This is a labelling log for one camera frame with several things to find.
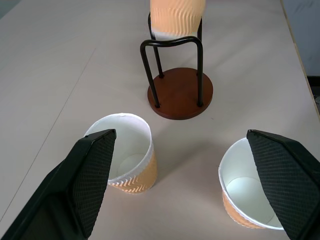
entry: orange paper cup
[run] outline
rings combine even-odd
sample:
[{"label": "orange paper cup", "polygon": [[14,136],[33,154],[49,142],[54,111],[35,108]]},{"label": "orange paper cup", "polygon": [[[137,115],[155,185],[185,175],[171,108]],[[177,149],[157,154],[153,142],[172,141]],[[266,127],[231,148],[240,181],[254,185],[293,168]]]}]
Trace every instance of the orange paper cup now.
[{"label": "orange paper cup", "polygon": [[139,194],[157,179],[157,160],[149,125],[130,113],[105,116],[85,133],[115,129],[116,140],[108,184],[126,193]]},{"label": "orange paper cup", "polygon": [[263,191],[246,138],[226,151],[218,171],[224,208],[235,222],[253,229],[283,230]]},{"label": "orange paper cup", "polygon": [[195,35],[206,0],[151,0],[151,28],[156,38]]}]

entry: round wooden base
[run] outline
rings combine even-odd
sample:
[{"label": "round wooden base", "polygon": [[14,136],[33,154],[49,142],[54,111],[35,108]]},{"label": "round wooden base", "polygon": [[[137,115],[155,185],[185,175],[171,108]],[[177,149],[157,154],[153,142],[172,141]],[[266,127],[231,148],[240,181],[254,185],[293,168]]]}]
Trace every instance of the round wooden base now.
[{"label": "round wooden base", "polygon": [[156,108],[150,87],[148,100],[151,108],[158,115],[174,120],[193,118],[202,113],[210,104],[214,87],[209,77],[203,74],[203,105],[197,105],[198,77],[197,70],[187,67],[165,71],[164,78],[157,76],[154,81],[160,107]]}]

